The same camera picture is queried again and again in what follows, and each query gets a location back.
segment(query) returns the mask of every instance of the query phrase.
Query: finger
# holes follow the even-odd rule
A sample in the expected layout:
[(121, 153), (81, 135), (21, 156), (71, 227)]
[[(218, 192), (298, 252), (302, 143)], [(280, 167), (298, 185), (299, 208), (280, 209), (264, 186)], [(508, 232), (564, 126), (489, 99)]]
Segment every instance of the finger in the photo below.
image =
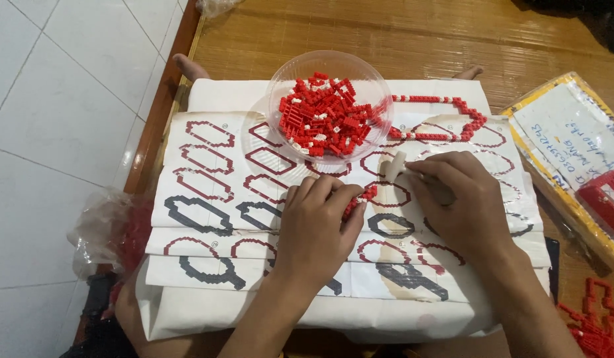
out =
[(349, 256), (351, 250), (355, 246), (355, 241), (358, 240), (358, 236), (362, 231), (364, 225), (364, 211), (366, 210), (366, 203), (359, 203), (351, 212), (349, 220), (343, 225), (341, 235), (341, 245), (345, 250), (345, 257)]
[(483, 176), (489, 176), (484, 165), (469, 151), (449, 151), (448, 153), (431, 155), (425, 160), (446, 162), (469, 178), (476, 180)]
[(453, 190), (457, 198), (463, 198), (474, 186), (471, 178), (446, 162), (418, 160), (416, 162), (407, 162), (405, 166), (410, 170), (437, 177), (442, 183), (448, 185)]
[(440, 213), (440, 210), (443, 210), (443, 207), (435, 200), (433, 194), (420, 178), (411, 175), (411, 186), (425, 216), (435, 217)]
[(327, 206), (331, 207), (336, 213), (340, 213), (340, 216), (342, 216), (344, 209), (349, 205), (351, 199), (361, 195), (363, 192), (364, 188), (359, 185), (343, 185), (327, 200)]
[(313, 185), (314, 182), (316, 182), (315, 178), (312, 178), (311, 176), (305, 176), (305, 178), (303, 179), (303, 182), (301, 183), (301, 186), (298, 188), (294, 196), (294, 200), (297, 203), (305, 199), (305, 197), (307, 196), (307, 193), (309, 193), (309, 191), (311, 190), (311, 186)]
[(334, 178), (331, 175), (323, 175), (313, 183), (313, 186), (309, 190), (309, 200), (316, 203), (324, 203), (327, 200), (327, 196), (331, 191), (337, 191), (342, 187), (344, 183), (338, 178)]
[(291, 187), (289, 187), (289, 190), (287, 190), (287, 200), (285, 201), (286, 208), (288, 208), (292, 204), (292, 201), (294, 201), (294, 197), (296, 196), (297, 191), (298, 185), (292, 185)]

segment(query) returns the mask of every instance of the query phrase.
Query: floor tile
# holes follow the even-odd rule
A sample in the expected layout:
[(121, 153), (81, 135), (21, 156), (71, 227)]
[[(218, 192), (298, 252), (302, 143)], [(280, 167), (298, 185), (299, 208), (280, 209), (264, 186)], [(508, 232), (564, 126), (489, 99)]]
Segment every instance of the floor tile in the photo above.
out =
[(177, 0), (124, 0), (156, 48), (166, 37)]
[(165, 60), (168, 60), (170, 56), (170, 50), (172, 50), (172, 45), (175, 43), (176, 32), (179, 31), (179, 25), (181, 24), (181, 19), (183, 18), (184, 13), (180, 8), (175, 8), (175, 13), (172, 14), (172, 19), (170, 20), (170, 26), (168, 27), (168, 33), (166, 33), (166, 39), (163, 40), (163, 45), (161, 45), (160, 53), (161, 57)]
[(44, 32), (139, 110), (157, 51), (122, 0), (60, 0)]
[(0, 288), (75, 280), (66, 233), (98, 190), (0, 151)]
[(59, 337), (55, 344), (55, 354), (53, 357), (59, 357), (73, 345), (75, 333), (77, 333), (77, 328), (79, 327), (79, 319), (88, 298), (88, 289), (90, 287), (86, 281), (77, 281), (75, 283), (66, 318), (62, 323), (62, 328), (59, 330)]
[(109, 185), (134, 119), (43, 34), (0, 111), (0, 149)]
[(0, 0), (0, 105), (39, 35), (40, 29), (15, 6)]
[(141, 139), (141, 134), (143, 133), (143, 126), (145, 126), (144, 121), (139, 117), (135, 118), (135, 124), (133, 125), (133, 129), (130, 131), (130, 135), (128, 136), (128, 142), (126, 143), (124, 155), (121, 158), (119, 168), (117, 169), (117, 174), (115, 175), (115, 180), (112, 183), (113, 187), (121, 191), (124, 190), (126, 180), (128, 179), (128, 174), (130, 173), (130, 169), (135, 161), (135, 153), (137, 152), (137, 146), (139, 145), (139, 140)]
[(27, 18), (31, 19), (39, 28), (44, 24), (53, 12), (58, 0), (10, 0)]
[(57, 357), (75, 282), (0, 290), (0, 357)]
[(163, 75), (163, 70), (165, 68), (166, 61), (163, 61), (161, 56), (157, 56), (157, 62), (154, 64), (154, 68), (152, 69), (150, 81), (146, 87), (146, 92), (143, 94), (143, 101), (141, 101), (141, 106), (139, 107), (139, 112), (137, 113), (144, 121), (148, 120), (148, 114), (150, 114), (152, 101), (154, 100), (154, 95), (157, 94), (157, 88), (159, 87), (161, 76)]

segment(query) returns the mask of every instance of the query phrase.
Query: bare foot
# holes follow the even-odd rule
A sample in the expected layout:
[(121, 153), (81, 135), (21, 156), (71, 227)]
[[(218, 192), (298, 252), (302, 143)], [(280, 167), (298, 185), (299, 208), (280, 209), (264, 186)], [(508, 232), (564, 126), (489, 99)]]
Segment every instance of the bare foot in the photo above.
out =
[(181, 73), (183, 73), (188, 80), (194, 82), (199, 78), (209, 78), (207, 71), (200, 67), (200, 64), (192, 62), (192, 60), (183, 53), (175, 54), (172, 56), (172, 59), (175, 60), (176, 67), (181, 70)]
[(453, 78), (458, 78), (460, 80), (474, 80), (477, 75), (481, 75), (482, 73), (484, 73), (484, 68), (479, 65), (475, 65), (462, 73), (454, 75)]

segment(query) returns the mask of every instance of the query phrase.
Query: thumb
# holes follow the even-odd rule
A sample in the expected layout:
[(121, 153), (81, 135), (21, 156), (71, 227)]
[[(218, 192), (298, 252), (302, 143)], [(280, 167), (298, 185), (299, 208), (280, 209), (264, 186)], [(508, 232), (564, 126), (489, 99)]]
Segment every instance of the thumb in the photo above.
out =
[(426, 184), (416, 175), (411, 175), (411, 185), (415, 198), (417, 198), (424, 215), (435, 216), (442, 208), (435, 198), (433, 198), (433, 194), (430, 193)]
[(364, 225), (364, 211), (366, 210), (366, 203), (359, 203), (351, 217), (343, 226), (343, 232), (341, 236), (343, 248), (348, 249), (349, 253), (355, 246), (355, 241), (358, 240), (362, 226)]

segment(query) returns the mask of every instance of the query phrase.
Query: clear plastic bowl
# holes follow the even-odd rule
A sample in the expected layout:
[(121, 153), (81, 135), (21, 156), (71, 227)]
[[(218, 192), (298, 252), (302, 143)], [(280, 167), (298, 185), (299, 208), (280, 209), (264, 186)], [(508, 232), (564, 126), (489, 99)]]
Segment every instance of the clear plastic bowl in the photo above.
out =
[[(356, 102), (371, 104), (375, 116), (381, 118), (381, 124), (371, 122), (371, 132), (364, 143), (356, 146), (350, 155), (328, 155), (312, 157), (303, 154), (292, 147), (285, 135), (279, 130), (281, 113), (278, 110), (280, 99), (289, 95), (298, 77), (307, 81), (314, 72), (325, 73), (329, 78), (349, 78), (356, 92)], [(296, 157), (319, 164), (346, 164), (361, 159), (383, 143), (393, 122), (393, 99), (384, 78), (370, 65), (360, 58), (338, 51), (314, 51), (299, 55), (284, 64), (272, 77), (267, 86), (269, 108), (267, 121), (274, 135), (281, 138), (283, 146), (289, 148)]]

